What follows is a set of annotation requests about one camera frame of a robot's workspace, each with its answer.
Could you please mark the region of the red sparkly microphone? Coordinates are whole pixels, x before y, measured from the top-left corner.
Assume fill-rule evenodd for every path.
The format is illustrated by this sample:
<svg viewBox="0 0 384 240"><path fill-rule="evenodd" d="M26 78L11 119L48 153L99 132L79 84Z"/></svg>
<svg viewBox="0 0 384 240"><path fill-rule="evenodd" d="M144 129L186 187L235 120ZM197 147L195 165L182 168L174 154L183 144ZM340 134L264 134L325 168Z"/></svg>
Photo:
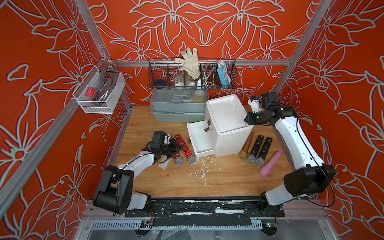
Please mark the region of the red sparkly microphone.
<svg viewBox="0 0 384 240"><path fill-rule="evenodd" d="M183 158L181 157L180 153L177 153L174 157L174 160L175 160L175 164L177 166L181 166L183 164Z"/></svg>
<svg viewBox="0 0 384 240"><path fill-rule="evenodd" d="M182 136L180 134L176 134L176 140L178 141L178 143L180 145L182 145L183 147L183 152L184 154L186 155L187 159L188 159L188 162L189 164L193 165L196 163L197 159L196 157L192 154L192 152L190 151L190 149L188 148L187 144L185 143L185 141L183 140Z"/></svg>

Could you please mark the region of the white bottom drawer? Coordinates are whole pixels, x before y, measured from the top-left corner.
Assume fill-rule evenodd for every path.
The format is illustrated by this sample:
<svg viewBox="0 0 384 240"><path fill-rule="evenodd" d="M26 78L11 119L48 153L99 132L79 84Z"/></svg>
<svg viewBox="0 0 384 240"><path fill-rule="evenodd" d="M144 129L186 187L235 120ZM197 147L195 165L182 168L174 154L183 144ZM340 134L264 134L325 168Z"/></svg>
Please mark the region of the white bottom drawer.
<svg viewBox="0 0 384 240"><path fill-rule="evenodd" d="M215 153L216 135L205 121L187 123L187 130L197 161Z"/></svg>

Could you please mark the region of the gold microphone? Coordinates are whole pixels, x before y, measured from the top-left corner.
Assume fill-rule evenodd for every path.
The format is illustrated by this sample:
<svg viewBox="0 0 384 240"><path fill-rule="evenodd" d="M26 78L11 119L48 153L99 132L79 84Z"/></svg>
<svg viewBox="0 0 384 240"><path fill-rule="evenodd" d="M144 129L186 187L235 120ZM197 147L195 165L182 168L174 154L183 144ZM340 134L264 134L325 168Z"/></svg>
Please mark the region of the gold microphone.
<svg viewBox="0 0 384 240"><path fill-rule="evenodd" d="M250 135L248 136L243 148L241 149L241 151L238 154L240 159L245 160L247 158L248 150L249 150L249 147L251 145L253 136L254 136L254 132L251 132Z"/></svg>

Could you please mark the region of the black sparkly microphone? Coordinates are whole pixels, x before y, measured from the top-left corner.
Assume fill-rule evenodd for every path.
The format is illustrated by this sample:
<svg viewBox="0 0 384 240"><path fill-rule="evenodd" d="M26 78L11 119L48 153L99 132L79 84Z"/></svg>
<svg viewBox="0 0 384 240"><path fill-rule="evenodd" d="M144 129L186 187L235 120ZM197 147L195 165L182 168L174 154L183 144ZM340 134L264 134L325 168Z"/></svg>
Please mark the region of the black sparkly microphone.
<svg viewBox="0 0 384 240"><path fill-rule="evenodd" d="M265 138L264 136L258 135L258 137L255 141L255 144L252 147L251 153L247 156L247 162L249 164L255 164L256 163L257 154L258 154L258 152L262 146L264 138Z"/></svg>
<svg viewBox="0 0 384 240"><path fill-rule="evenodd" d="M259 152L259 155L256 158L256 164L259 167L263 167L265 165L265 159L267 157L267 154L269 152L272 142L273 142L273 139L270 137L267 137L266 140L264 141L264 144Z"/></svg>

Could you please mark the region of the white drawer cabinet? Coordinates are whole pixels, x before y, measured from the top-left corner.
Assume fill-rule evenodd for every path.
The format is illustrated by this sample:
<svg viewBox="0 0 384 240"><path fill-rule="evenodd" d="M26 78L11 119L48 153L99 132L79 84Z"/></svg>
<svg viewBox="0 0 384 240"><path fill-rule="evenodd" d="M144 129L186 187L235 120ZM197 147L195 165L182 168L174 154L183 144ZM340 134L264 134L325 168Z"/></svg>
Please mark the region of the white drawer cabinet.
<svg viewBox="0 0 384 240"><path fill-rule="evenodd" d="M236 155L253 130L245 122L247 111L236 95L215 98L206 102L205 126L215 157Z"/></svg>

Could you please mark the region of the pink microphone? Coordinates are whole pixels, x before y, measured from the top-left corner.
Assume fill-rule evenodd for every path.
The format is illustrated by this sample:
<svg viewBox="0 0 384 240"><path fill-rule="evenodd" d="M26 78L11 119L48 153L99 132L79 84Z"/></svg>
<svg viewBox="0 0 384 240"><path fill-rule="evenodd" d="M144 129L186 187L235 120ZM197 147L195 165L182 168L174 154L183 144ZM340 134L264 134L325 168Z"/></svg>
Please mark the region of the pink microphone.
<svg viewBox="0 0 384 240"><path fill-rule="evenodd" d="M267 162L266 165L264 165L260 170L260 175L262 177L266 177L270 174L272 168L276 164L276 162L280 159L280 157L283 155L283 151L279 150L277 151L272 158Z"/></svg>

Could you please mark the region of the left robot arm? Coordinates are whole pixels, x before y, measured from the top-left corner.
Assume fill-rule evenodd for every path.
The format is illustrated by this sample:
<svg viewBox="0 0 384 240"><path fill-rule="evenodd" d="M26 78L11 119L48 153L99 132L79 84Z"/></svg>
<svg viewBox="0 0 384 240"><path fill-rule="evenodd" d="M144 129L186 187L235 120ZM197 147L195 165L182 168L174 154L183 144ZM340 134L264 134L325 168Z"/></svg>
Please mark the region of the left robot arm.
<svg viewBox="0 0 384 240"><path fill-rule="evenodd" d="M171 159L182 149L183 146L170 134L155 131L152 140L136 157L122 165L109 165L105 168L93 197L93 206L115 215L122 215L130 210L149 213L152 210L152 197L134 192L134 179L162 157Z"/></svg>

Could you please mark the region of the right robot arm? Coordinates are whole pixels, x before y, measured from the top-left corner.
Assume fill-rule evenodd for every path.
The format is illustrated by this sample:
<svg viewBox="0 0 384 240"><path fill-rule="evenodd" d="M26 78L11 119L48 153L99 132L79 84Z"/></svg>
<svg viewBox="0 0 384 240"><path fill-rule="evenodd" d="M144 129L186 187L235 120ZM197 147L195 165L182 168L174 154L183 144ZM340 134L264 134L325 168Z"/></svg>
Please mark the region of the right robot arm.
<svg viewBox="0 0 384 240"><path fill-rule="evenodd" d="M248 104L252 110L247 112L245 122L252 126L272 126L293 168L280 186L261 193L260 207L281 206L296 198L323 193L330 187L336 170L316 153L294 108L281 104L275 92L252 96Z"/></svg>

